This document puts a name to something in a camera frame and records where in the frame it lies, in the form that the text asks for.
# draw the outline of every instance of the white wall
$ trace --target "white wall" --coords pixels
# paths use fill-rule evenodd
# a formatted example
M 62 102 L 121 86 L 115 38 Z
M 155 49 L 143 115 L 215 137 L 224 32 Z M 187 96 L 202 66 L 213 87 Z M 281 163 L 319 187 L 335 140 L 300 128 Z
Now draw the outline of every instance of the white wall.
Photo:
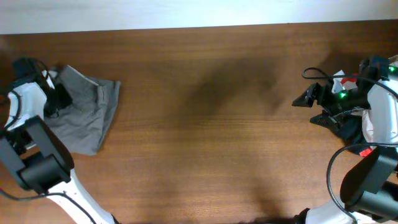
M 0 34 L 398 19 L 398 0 L 0 0 Z

